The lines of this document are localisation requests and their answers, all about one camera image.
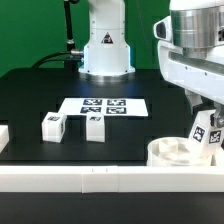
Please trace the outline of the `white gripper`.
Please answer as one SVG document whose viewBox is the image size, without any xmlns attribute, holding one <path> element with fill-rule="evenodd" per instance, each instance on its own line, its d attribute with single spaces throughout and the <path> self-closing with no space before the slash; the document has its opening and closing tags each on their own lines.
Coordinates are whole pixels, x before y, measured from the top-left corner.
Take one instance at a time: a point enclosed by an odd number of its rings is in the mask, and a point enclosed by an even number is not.
<svg viewBox="0 0 224 224">
<path fill-rule="evenodd" d="M 209 49 L 206 59 L 184 57 L 166 41 L 159 41 L 157 50 L 163 78 L 186 89 L 191 113 L 203 103 L 201 96 L 208 98 L 215 101 L 214 125 L 224 127 L 224 45 Z"/>
</svg>

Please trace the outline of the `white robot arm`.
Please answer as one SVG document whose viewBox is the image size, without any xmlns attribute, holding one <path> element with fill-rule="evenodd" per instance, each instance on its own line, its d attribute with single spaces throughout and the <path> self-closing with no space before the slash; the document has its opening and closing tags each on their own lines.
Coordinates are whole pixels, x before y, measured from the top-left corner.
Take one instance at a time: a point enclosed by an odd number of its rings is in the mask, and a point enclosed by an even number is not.
<svg viewBox="0 0 224 224">
<path fill-rule="evenodd" d="M 125 41 L 124 0 L 88 0 L 90 38 L 79 71 L 100 81 L 133 73 Z M 153 26 L 163 78 L 185 89 L 190 104 L 203 97 L 224 127 L 224 0 L 170 0 L 169 15 Z"/>
</svg>

